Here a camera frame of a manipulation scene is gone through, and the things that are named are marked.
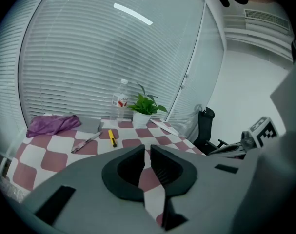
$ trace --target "red and white checkered tablecloth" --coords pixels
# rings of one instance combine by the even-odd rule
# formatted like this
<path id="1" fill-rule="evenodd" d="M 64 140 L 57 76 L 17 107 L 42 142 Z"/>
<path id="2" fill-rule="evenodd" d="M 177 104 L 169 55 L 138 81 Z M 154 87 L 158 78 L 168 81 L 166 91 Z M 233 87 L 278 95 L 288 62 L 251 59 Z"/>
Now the red and white checkered tablecloth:
<path id="1" fill-rule="evenodd" d="M 158 224 L 161 224 L 165 192 L 150 166 L 150 145 L 165 145 L 200 155 L 203 153 L 187 139 L 172 135 L 152 122 L 148 122 L 146 128 L 140 129 L 135 129 L 130 121 L 114 125 L 110 120 L 102 119 L 101 125 L 102 134 L 75 154 L 71 153 L 72 147 L 94 134 L 68 130 L 53 136 L 25 138 L 10 164 L 7 178 L 18 189 L 28 193 L 77 160 L 118 148 L 144 144 L 145 166 L 140 176 L 139 187 L 144 191 L 146 210 Z M 112 129 L 116 139 L 116 148 L 109 140 L 109 129 Z"/>

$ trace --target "window blind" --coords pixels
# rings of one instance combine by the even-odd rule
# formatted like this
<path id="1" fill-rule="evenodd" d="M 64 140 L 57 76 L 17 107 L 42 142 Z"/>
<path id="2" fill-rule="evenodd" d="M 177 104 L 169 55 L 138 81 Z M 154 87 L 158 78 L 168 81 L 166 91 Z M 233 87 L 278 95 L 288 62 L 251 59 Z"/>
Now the window blind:
<path id="1" fill-rule="evenodd" d="M 9 157 L 20 145 L 17 138 L 25 127 L 16 89 L 18 59 L 27 25 L 40 1 L 17 0 L 0 24 L 0 153 Z"/>
<path id="2" fill-rule="evenodd" d="M 198 112 L 206 108 L 224 55 L 219 30 L 208 6 L 205 6 L 203 13 L 202 27 L 189 75 L 169 117 L 171 125 L 186 137 L 198 124 Z"/>
<path id="3" fill-rule="evenodd" d="M 43 113 L 107 116 L 121 78 L 129 80 L 131 95 L 141 92 L 138 82 L 169 110 L 194 49 L 203 5 L 203 0 L 43 0 L 20 56 L 26 121 Z"/>

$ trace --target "crumpled purple fabric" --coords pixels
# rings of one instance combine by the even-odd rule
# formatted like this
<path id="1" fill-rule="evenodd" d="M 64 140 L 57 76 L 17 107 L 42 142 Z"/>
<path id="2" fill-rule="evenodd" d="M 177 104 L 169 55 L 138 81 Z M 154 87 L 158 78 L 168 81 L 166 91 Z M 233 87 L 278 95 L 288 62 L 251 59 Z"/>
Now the crumpled purple fabric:
<path id="1" fill-rule="evenodd" d="M 69 130 L 80 126 L 81 123 L 76 115 L 72 116 L 35 116 L 26 131 L 26 137 L 34 137 L 36 135 L 55 135 L 64 130 Z"/>

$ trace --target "air vent grille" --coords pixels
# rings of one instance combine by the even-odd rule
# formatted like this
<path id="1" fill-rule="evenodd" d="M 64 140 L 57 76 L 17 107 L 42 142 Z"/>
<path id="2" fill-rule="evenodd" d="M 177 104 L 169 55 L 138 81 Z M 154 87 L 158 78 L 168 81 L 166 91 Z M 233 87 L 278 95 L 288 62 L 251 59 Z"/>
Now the air vent grille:
<path id="1" fill-rule="evenodd" d="M 290 29 L 289 22 L 286 19 L 280 18 L 276 15 L 259 11 L 259 10 L 250 10 L 250 9 L 244 9 L 244 12 L 245 12 L 246 19 L 255 19 L 255 20 L 265 21 L 265 22 L 280 26 L 287 30 Z"/>

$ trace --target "pen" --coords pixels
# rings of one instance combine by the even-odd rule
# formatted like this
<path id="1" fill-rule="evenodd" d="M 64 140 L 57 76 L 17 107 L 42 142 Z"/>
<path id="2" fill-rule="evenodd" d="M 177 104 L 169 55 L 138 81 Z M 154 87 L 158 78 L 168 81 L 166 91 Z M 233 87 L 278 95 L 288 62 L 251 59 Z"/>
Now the pen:
<path id="1" fill-rule="evenodd" d="M 108 130 L 109 132 L 109 137 L 110 137 L 110 140 L 111 140 L 111 144 L 113 147 L 116 147 L 117 146 L 117 143 L 115 142 L 115 139 L 114 139 L 114 136 L 113 136 L 113 133 L 112 133 L 112 130 Z"/>
<path id="2" fill-rule="evenodd" d="M 91 138 L 81 142 L 80 144 L 78 144 L 77 146 L 74 146 L 72 148 L 71 153 L 76 153 L 79 149 L 81 149 L 83 146 L 85 146 L 86 144 L 88 144 L 90 141 L 92 141 L 93 139 L 97 138 L 102 132 L 97 132 L 94 136 L 92 136 Z"/>

